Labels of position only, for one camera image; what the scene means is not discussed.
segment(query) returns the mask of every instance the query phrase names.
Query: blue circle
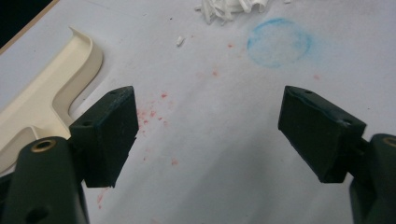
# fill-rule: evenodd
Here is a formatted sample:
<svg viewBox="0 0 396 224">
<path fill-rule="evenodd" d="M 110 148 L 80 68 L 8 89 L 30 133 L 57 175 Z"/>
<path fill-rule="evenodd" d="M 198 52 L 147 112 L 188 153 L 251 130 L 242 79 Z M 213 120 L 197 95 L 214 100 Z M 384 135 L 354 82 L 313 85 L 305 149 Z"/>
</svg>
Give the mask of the blue circle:
<svg viewBox="0 0 396 224">
<path fill-rule="evenodd" d="M 300 60 L 311 48 L 310 35 L 292 21 L 273 19 L 257 26 L 247 42 L 247 53 L 257 64 L 280 67 Z"/>
</svg>

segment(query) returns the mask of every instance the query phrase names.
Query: white plastic fragment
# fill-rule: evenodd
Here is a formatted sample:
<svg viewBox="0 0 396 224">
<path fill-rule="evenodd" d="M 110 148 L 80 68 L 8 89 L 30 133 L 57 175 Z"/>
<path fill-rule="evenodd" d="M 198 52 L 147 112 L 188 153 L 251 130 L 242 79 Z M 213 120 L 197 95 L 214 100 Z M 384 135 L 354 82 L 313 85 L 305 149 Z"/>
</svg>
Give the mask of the white plastic fragment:
<svg viewBox="0 0 396 224">
<path fill-rule="evenodd" d="M 251 12 L 254 5 L 259 4 L 259 12 L 264 12 L 268 0 L 202 0 L 200 7 L 207 24 L 216 17 L 223 19 L 223 23 L 233 20 L 232 13 Z"/>
<path fill-rule="evenodd" d="M 186 39 L 186 37 L 179 36 L 178 39 L 177 39 L 176 45 L 177 45 L 178 47 L 180 47 L 180 46 L 183 44 L 184 39 Z"/>
</svg>

